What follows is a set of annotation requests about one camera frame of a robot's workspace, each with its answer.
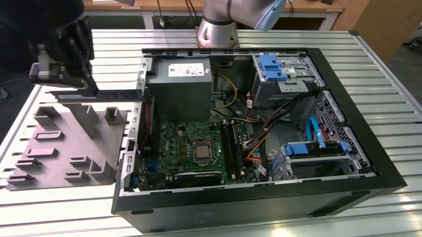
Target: green circuit board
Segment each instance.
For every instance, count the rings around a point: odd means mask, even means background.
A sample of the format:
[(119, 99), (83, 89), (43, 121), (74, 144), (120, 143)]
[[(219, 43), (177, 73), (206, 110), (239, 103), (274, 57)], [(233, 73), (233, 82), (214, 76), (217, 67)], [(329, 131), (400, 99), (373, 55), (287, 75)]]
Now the green circuit board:
[[(238, 139), (247, 140), (247, 131), (243, 122), (235, 124)], [(194, 146), (201, 142), (211, 143), (213, 162), (202, 166), (194, 160)], [(221, 138), (219, 123), (163, 123), (161, 125), (158, 173), (178, 172), (222, 172), (221, 184), (239, 184), (257, 182), (255, 168), (245, 170), (246, 175), (237, 179), (226, 175), (226, 162)], [(151, 176), (149, 181), (153, 190), (166, 189), (162, 178)]]

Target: cpu socket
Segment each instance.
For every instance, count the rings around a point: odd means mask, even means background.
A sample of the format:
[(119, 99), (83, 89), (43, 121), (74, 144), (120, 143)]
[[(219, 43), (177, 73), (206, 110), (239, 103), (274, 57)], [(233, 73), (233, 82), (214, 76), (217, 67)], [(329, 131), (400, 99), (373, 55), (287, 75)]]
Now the cpu socket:
[(194, 144), (194, 163), (207, 166), (213, 162), (213, 142), (203, 141)]

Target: gray floor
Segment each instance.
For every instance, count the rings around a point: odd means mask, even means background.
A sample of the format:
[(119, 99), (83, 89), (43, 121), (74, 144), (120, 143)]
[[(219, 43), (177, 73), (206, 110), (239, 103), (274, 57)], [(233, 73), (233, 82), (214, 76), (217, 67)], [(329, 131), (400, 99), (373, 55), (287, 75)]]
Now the gray floor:
[[(408, 47), (404, 46), (388, 63), (388, 66), (408, 90), (414, 95), (418, 102), (422, 103), (422, 53), (409, 51)], [(6, 101), (0, 100), (2, 142), (22, 109), (22, 106), (26, 103), (34, 86), (27, 79), (27, 72), (12, 74), (6, 72), (4, 69), (0, 68), (0, 75), (0, 86), (10, 93), (10, 99)]]
[(422, 53), (409, 51), (408, 47), (402, 46), (388, 67), (422, 104)]

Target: workbench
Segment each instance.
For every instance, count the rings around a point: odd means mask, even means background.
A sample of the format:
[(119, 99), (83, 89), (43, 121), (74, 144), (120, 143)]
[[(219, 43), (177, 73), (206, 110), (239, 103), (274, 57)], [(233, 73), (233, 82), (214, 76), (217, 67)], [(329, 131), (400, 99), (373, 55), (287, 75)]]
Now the workbench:
[[(369, 236), (422, 231), (422, 108), (360, 36), (349, 32), (239, 31), (242, 47), (318, 47), (405, 177), (408, 187), (376, 197), (337, 216), (247, 224), (177, 233), (178, 236)], [(197, 47), (194, 30), (94, 30), (94, 78), (100, 89), (135, 88), (142, 49)], [(137, 236), (112, 216), (114, 185), (11, 192), (7, 178), (34, 132), (40, 103), (62, 111), (35, 86), (0, 146), (0, 236)], [(96, 111), (134, 103), (96, 103)]]
[[(203, 0), (191, 0), (199, 16), (203, 15)], [(190, 16), (185, 0), (159, 0), (163, 16)], [(92, 4), (91, 0), (84, 0), (87, 16), (142, 16), (146, 29), (154, 29), (153, 17), (161, 16), (157, 0), (138, 0), (135, 6), (127, 6), (122, 3)], [(315, 0), (294, 0), (295, 18), (322, 18), (321, 31), (331, 30), (338, 14), (345, 8), (338, 1), (333, 5), (321, 3)], [(289, 17), (290, 4), (281, 17)]]

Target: slotted aluminum surface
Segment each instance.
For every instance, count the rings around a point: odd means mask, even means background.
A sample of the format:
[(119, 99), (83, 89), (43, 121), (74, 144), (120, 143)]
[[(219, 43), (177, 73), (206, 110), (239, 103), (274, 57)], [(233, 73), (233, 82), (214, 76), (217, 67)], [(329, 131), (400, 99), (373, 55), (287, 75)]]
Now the slotted aluminum surface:
[[(405, 176), (408, 187), (373, 198), (337, 216), (261, 223), (178, 233), (181, 236), (418, 236), (422, 234), (421, 108), (360, 37), (348, 32), (241, 31), (243, 47), (319, 47), (360, 110)], [(194, 30), (94, 30), (94, 78), (100, 89), (134, 88), (142, 48), (197, 47)], [(137, 236), (141, 233), (112, 216), (114, 185), (10, 192), (6, 180), (24, 151), (36, 124), (38, 105), (64, 109), (36, 86), (0, 147), (2, 236)], [(94, 104), (96, 110), (133, 103)]]

